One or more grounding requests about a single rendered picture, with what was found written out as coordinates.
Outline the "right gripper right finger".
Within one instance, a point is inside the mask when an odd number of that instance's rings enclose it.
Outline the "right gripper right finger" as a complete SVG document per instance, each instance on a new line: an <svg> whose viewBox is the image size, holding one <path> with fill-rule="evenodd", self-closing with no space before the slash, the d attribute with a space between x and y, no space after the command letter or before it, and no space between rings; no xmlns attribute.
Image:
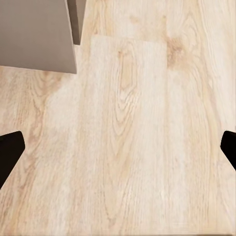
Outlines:
<svg viewBox="0 0 236 236"><path fill-rule="evenodd" d="M220 148L236 170L236 133L224 131Z"/></svg>

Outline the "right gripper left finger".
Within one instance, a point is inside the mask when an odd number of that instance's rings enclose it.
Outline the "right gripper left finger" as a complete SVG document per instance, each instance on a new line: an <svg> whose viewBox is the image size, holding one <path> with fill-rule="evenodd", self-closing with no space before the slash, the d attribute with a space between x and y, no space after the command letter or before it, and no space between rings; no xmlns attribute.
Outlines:
<svg viewBox="0 0 236 236"><path fill-rule="evenodd" d="M21 131L0 136L0 189L25 150Z"/></svg>

